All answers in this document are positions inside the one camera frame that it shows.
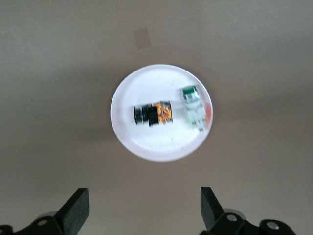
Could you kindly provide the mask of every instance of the small object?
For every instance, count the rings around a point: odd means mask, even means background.
[[[275,222],[273,222],[273,221],[268,222],[266,225],[267,225],[269,228],[274,229],[274,230],[278,230],[278,229],[279,229],[279,226],[278,226]]]
[[[231,221],[231,222],[236,222],[236,221],[237,221],[237,217],[234,216],[233,214],[229,214],[229,215],[227,216],[227,219],[228,219],[229,221]]]
[[[206,122],[206,112],[196,86],[185,87],[182,89],[182,92],[191,125],[195,125],[200,132],[203,131],[204,123]]]
[[[135,106],[134,119],[137,125],[148,121],[150,127],[153,124],[173,122],[171,103],[160,101],[159,103]]]

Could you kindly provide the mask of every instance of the gray surface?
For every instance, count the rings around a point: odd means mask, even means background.
[[[211,186],[253,224],[312,234],[312,11],[305,0],[1,1],[0,224],[21,229],[88,187],[80,235],[197,235]],[[155,63],[196,75],[215,112],[205,143],[170,163],[132,155],[110,124],[118,84]]]

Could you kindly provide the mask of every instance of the green cap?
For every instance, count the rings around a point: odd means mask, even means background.
[[[185,87],[185,88],[182,89],[182,92],[184,94],[191,94],[191,93],[197,92],[197,88],[196,88],[196,86]]]

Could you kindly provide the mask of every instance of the screw head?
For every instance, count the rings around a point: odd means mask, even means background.
[[[42,225],[45,225],[48,221],[46,219],[43,219],[41,221],[38,222],[38,226],[42,226]]]
[[[267,224],[266,224],[269,228],[271,228],[271,229],[274,229],[274,230],[278,230],[279,229],[279,226],[275,223],[275,222],[268,222]]]
[[[227,216],[227,219],[228,219],[229,221],[231,221],[231,222],[236,222],[236,221],[237,221],[237,217],[234,216],[233,214],[229,214],[229,215]]]

